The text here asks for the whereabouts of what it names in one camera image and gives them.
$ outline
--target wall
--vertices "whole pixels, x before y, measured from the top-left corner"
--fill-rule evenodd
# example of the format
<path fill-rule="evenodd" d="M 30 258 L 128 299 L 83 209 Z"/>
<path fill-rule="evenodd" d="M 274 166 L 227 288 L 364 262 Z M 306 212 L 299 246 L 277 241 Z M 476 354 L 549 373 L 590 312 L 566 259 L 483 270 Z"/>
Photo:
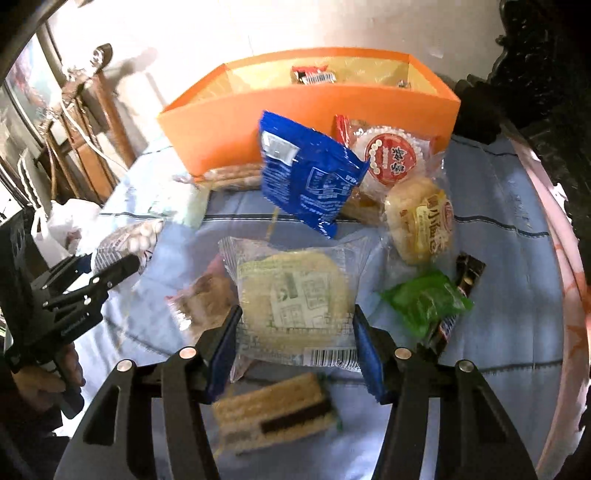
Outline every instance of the wall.
<path fill-rule="evenodd" d="M 107 71 L 136 150 L 154 117 L 217 65 L 270 51 L 357 46 L 411 53 L 453 80 L 486 77 L 501 48 L 499 0 L 70 0 L 50 21 L 66 65 L 113 45 Z"/>

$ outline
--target green snack package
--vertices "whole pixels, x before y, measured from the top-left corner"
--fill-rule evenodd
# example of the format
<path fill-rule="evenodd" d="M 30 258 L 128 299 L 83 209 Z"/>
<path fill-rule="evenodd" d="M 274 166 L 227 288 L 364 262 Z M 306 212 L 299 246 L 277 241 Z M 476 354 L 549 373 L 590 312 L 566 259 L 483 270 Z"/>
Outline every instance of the green snack package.
<path fill-rule="evenodd" d="M 418 337 L 425 336 L 433 322 L 473 306 L 439 270 L 429 271 L 380 295 L 402 314 L 404 323 Z"/>

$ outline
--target silver screw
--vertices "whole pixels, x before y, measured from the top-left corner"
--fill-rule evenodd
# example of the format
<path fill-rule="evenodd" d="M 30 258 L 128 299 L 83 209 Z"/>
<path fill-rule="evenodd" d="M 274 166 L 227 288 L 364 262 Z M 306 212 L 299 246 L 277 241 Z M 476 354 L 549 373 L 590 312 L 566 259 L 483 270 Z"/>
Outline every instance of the silver screw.
<path fill-rule="evenodd" d="M 189 360 L 197 355 L 197 351 L 192 346 L 186 346 L 178 353 L 180 358 L 184 358 L 185 360 Z"/>
<path fill-rule="evenodd" d="M 394 355 L 396 355 L 396 358 L 399 358 L 400 360 L 408 360 L 412 357 L 413 353 L 408 348 L 402 347 L 397 348 L 394 351 Z"/>
<path fill-rule="evenodd" d="M 467 374 L 474 370 L 474 364 L 469 360 L 460 360 L 458 367 L 462 372 L 466 372 Z"/>
<path fill-rule="evenodd" d="M 127 370 L 129 370 L 132 366 L 134 366 L 134 364 L 131 360 L 122 360 L 117 364 L 117 370 L 120 372 L 127 372 Z"/>

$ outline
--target white cable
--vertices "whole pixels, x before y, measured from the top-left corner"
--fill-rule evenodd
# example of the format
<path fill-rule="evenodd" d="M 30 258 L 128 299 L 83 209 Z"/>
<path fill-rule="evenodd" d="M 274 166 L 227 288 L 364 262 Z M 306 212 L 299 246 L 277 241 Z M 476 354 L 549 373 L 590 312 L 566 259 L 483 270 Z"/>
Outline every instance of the white cable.
<path fill-rule="evenodd" d="M 78 133 L 82 136 L 82 138 L 84 139 L 84 141 L 88 144 L 88 146 L 95 151 L 95 153 L 99 156 L 101 156 L 102 158 L 104 158 L 106 161 L 110 161 L 113 162 L 115 165 L 117 165 L 118 167 L 123 168 L 124 170 L 128 170 L 127 167 L 124 167 L 123 165 L 121 165 L 119 162 L 116 162 L 115 160 L 107 157 L 103 152 L 101 152 L 98 148 L 95 147 L 94 143 L 92 142 L 92 140 L 90 140 L 89 137 L 86 136 L 86 134 L 82 131 L 82 127 L 80 127 L 80 125 L 78 125 L 76 123 L 76 121 L 72 118 L 72 116 L 70 115 L 70 112 L 68 112 L 68 109 L 66 108 L 66 104 L 64 103 L 64 100 L 60 100 L 61 103 L 61 109 L 64 110 L 64 114 L 67 117 L 67 119 L 70 121 L 70 123 L 72 123 L 73 127 L 78 130 Z"/>

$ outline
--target blue plastic wrapper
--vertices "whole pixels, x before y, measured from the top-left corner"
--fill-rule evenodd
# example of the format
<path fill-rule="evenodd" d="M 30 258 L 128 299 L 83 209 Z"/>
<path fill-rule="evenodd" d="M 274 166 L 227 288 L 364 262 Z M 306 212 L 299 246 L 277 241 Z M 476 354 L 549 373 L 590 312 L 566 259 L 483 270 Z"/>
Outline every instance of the blue plastic wrapper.
<path fill-rule="evenodd" d="M 369 164 L 316 130 L 276 113 L 259 122 L 263 195 L 329 238 L 335 218 Z"/>

